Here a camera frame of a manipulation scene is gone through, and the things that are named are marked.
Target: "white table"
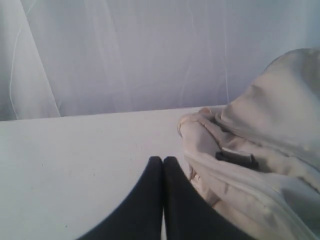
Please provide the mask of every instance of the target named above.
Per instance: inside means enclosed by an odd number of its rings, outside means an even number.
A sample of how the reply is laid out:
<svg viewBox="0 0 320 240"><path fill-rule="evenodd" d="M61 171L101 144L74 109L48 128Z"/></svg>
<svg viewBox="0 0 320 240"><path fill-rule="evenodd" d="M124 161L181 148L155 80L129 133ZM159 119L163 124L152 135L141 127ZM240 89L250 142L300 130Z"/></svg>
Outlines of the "white table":
<svg viewBox="0 0 320 240"><path fill-rule="evenodd" d="M0 239L75 240L128 195L150 156L176 156L199 108L0 122Z"/></svg>

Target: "zipper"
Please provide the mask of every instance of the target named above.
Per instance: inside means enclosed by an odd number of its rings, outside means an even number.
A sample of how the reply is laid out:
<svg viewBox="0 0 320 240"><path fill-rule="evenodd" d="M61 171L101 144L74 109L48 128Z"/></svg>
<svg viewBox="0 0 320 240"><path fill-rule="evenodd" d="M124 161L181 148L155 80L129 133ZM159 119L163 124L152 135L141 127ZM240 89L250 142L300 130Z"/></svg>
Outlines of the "zipper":
<svg viewBox="0 0 320 240"><path fill-rule="evenodd" d="M248 130L243 130L243 129L239 128L239 127L236 127L234 125L226 123L221 119L221 114L220 113L217 113L215 115L215 123L219 127L227 129L228 131L232 132L233 134L235 134L235 135L237 135L239 137L248 139L248 140L250 140L252 142L255 142L255 140L260 140L260 141L266 142L268 144L271 144L274 149L277 149L279 151L281 151L281 150L277 146L281 146L287 152L291 153L294 157L297 157L301 161L303 161L306 164L312 166L313 168L315 168L317 170L320 170L320 166L318 166L312 160L310 160L310 159L316 159L317 158L313 154L306 154L305 152L301 152L300 150L297 150L295 147L290 146L287 143L283 143L283 142L277 141L277 140L272 139L272 138L263 137L261 135L255 134L254 132L250 132Z"/></svg>
<svg viewBox="0 0 320 240"><path fill-rule="evenodd" d="M275 191L272 187L268 186L266 183L262 185L260 183L257 183L256 181L250 181L247 177L244 177L246 176L245 174L241 174L239 172L239 168L232 167L236 171L229 172L226 170L226 168L221 167L219 166L219 164L210 161L211 164L215 165L214 168L212 168L212 165L200 161L197 157L186 152L184 154L187 155L189 158L194 159L198 164L201 164L211 170L216 170L218 173L222 174L222 177L227 177L227 179L222 180L215 175L214 177L219 179L220 181L230 184L231 186L238 186L238 188L240 188L247 194L253 195L252 192L258 192L259 196L262 196L264 199L266 199L267 202L273 202L275 206L278 206L282 210L277 212L277 214L280 215L282 219L285 219L286 222L290 222L296 227L295 229L297 229L299 233L298 239L317 240L316 236L311 232L310 229L308 229L305 226L305 224L300 220L300 218L298 218L297 215L294 212L292 212L292 210L286 204L283 204L282 201L275 197L278 196L279 193ZM264 183L264 181L261 178L257 176L255 176L255 178L259 179L260 182ZM267 188L268 192L261 190L261 186L263 186L264 189Z"/></svg>

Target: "sheer curtain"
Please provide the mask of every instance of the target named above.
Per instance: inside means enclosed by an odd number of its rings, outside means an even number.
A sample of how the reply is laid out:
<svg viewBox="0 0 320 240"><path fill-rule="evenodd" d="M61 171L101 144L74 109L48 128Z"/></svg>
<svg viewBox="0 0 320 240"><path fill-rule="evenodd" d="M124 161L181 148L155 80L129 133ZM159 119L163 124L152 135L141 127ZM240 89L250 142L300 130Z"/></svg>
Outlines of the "sheer curtain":
<svg viewBox="0 0 320 240"><path fill-rule="evenodd" d="M318 0L0 0L0 120L221 105L320 45Z"/></svg>

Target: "white curtain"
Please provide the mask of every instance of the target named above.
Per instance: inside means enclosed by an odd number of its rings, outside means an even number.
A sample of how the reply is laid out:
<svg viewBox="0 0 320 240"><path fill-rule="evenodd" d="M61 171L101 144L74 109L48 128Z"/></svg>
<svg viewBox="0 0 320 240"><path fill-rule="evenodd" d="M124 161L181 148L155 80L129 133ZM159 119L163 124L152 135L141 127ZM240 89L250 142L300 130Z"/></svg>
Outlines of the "white curtain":
<svg viewBox="0 0 320 240"><path fill-rule="evenodd" d="M205 105L320 45L319 0L0 0L0 120Z"/></svg>

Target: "beige jacket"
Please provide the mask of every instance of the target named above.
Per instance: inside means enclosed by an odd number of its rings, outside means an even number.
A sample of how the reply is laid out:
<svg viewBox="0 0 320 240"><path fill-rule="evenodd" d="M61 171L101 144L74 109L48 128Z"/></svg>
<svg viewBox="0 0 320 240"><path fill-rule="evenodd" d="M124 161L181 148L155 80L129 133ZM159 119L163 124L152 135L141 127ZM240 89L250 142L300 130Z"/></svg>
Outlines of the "beige jacket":
<svg viewBox="0 0 320 240"><path fill-rule="evenodd" d="M274 60L221 108L178 124L191 182L231 223L256 239L320 238L320 51ZM253 154L259 170L215 158L222 147Z"/></svg>

